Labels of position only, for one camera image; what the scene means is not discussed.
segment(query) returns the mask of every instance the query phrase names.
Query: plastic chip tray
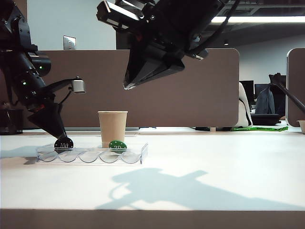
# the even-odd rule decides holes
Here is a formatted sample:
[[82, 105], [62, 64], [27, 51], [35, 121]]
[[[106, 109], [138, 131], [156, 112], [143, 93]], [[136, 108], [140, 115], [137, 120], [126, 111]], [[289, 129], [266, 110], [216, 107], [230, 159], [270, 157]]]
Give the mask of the plastic chip tray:
[[127, 149], [109, 148], [54, 148], [53, 144], [37, 148], [38, 162], [142, 164], [148, 144], [131, 144]]

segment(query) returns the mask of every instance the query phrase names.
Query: white table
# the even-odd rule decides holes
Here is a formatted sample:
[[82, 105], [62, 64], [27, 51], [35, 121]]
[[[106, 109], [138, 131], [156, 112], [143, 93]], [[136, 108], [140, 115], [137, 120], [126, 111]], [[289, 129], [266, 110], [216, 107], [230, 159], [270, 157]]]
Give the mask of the white table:
[[[100, 142], [99, 132], [68, 135]], [[142, 165], [33, 164], [55, 140], [1, 136], [1, 228], [305, 228], [299, 128], [149, 128], [125, 139], [148, 142]]]

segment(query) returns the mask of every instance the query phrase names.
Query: light switch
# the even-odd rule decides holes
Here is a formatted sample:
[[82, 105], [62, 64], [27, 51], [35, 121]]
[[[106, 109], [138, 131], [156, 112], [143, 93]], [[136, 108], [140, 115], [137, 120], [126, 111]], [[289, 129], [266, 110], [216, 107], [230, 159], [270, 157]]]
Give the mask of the light switch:
[[63, 49], [64, 50], [75, 50], [76, 49], [76, 38], [63, 36]]

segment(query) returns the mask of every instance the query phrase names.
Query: paper cup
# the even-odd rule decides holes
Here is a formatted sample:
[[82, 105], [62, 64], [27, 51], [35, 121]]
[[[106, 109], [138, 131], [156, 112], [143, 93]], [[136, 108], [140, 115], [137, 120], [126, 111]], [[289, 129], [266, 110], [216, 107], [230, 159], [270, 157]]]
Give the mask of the paper cup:
[[305, 135], [305, 120], [297, 120], [299, 122], [302, 133]]
[[124, 142], [127, 111], [98, 111], [102, 147], [109, 148], [113, 140]]

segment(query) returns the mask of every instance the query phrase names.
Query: poker chip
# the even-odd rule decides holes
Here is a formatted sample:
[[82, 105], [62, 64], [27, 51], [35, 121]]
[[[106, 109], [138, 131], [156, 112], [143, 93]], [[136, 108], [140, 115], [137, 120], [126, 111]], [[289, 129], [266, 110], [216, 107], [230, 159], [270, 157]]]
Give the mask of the poker chip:
[[109, 148], [115, 149], [115, 150], [112, 150], [112, 151], [117, 153], [117, 154], [121, 154], [121, 153], [126, 151], [127, 145], [122, 141], [113, 140], [109, 143]]

